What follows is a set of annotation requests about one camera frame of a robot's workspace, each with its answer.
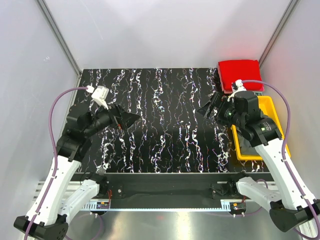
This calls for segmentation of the grey t-shirt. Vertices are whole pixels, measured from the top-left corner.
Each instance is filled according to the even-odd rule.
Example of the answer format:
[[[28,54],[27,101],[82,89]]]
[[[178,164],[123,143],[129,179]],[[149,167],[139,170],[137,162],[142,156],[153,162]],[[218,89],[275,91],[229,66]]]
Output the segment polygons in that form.
[[[246,140],[240,133],[237,133],[237,136],[241,155],[259,156],[257,151],[251,146],[248,140]]]

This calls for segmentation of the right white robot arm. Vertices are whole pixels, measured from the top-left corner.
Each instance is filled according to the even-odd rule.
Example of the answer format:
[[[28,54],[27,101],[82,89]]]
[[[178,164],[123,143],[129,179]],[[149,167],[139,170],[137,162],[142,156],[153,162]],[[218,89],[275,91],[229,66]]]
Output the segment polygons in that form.
[[[282,232],[315,220],[319,222],[320,201],[299,177],[290,156],[282,148],[284,139],[275,121],[263,114],[259,98],[252,91],[232,96],[215,92],[197,112],[221,125],[235,126],[262,157],[278,188],[273,192],[246,173],[232,176],[224,188],[232,198],[248,197],[265,209]]]

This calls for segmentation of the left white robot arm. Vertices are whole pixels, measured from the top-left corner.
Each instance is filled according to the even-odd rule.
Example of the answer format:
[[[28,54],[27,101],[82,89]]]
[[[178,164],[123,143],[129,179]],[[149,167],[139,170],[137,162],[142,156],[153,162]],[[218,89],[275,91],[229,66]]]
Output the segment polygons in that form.
[[[108,193],[107,178],[90,173],[66,200],[66,189],[90,149],[91,137],[107,127],[127,130],[140,116],[126,112],[120,105],[100,106],[95,113],[71,111],[58,139],[52,165],[44,185],[26,215],[18,216],[13,226],[25,237],[37,240],[62,240],[75,215],[94,197]]]

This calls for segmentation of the folded red t-shirt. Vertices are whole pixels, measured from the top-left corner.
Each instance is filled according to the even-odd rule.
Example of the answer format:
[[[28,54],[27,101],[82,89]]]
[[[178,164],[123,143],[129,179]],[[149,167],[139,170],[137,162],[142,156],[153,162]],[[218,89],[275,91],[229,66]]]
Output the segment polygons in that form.
[[[258,60],[236,59],[224,60],[217,64],[222,91],[231,94],[232,83],[237,80],[262,81]]]

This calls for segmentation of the yellow plastic bin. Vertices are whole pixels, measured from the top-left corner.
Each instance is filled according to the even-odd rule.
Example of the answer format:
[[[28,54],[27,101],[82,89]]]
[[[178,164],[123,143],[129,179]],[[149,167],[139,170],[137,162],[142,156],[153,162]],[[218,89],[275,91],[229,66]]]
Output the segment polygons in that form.
[[[270,117],[276,123],[279,131],[282,134],[282,137],[284,138],[283,129],[280,124],[278,114],[272,98],[270,96],[258,96],[258,102],[259,102],[259,108],[262,110],[263,114]],[[239,133],[238,128],[235,125],[232,125],[231,131],[232,131],[234,145],[235,145],[236,157],[239,161],[246,162],[246,161],[262,161],[263,160],[263,158],[260,155],[259,156],[241,155],[239,142],[238,142],[238,133]]]

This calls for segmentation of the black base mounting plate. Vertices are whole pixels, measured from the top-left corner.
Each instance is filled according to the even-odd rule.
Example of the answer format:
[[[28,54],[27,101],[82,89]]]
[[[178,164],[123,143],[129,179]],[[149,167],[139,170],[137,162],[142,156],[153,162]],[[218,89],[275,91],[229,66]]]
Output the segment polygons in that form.
[[[107,173],[112,200],[239,200],[225,185],[236,173]]]

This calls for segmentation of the left aluminium frame post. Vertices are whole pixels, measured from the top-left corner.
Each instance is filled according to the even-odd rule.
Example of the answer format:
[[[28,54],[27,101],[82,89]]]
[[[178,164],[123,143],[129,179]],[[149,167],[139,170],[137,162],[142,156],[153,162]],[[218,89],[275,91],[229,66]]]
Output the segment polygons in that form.
[[[81,76],[82,70],[78,66],[67,42],[65,41],[58,24],[56,23],[53,14],[51,13],[47,3],[45,0],[35,0],[36,4],[38,5],[40,11],[42,12],[45,20],[47,21],[53,35],[55,36],[60,48],[62,49],[66,59],[68,60],[69,64],[71,65],[73,71],[75,72],[76,76],[79,78]]]

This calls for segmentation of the aluminium frame post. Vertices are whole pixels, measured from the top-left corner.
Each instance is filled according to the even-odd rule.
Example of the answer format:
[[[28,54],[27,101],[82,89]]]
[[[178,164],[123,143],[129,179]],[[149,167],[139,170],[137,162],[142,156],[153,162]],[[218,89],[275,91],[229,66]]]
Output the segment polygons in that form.
[[[269,41],[267,42],[258,62],[259,68],[263,67],[268,55],[270,54],[271,50],[273,49],[275,43],[277,42],[278,38],[280,37],[281,33],[283,32],[285,26],[287,25],[289,19],[293,15],[295,9],[297,8],[300,0],[290,0],[287,7],[285,8],[277,26],[275,27]]]
[[[53,14],[51,13],[47,3],[45,0],[35,0],[36,4],[38,5],[40,11],[42,12],[45,20],[47,21],[53,35],[55,36],[60,48],[62,49],[66,59],[68,60],[69,64],[71,65],[73,71],[75,72],[76,76],[79,78],[81,76],[82,70],[78,66],[67,42],[65,41],[58,24],[56,23]]]

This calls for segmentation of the right aluminium frame post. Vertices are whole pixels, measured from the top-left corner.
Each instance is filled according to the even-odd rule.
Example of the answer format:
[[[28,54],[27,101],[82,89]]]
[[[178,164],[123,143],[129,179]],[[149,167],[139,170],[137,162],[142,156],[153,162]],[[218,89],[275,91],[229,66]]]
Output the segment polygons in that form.
[[[269,41],[267,42],[258,62],[259,68],[263,67],[268,55],[270,54],[271,50],[273,49],[275,43],[277,42],[278,38],[280,37],[281,33],[283,32],[285,26],[287,25],[289,19],[293,15],[295,9],[297,8],[300,0],[290,0],[287,7],[285,8],[277,26],[275,27]]]

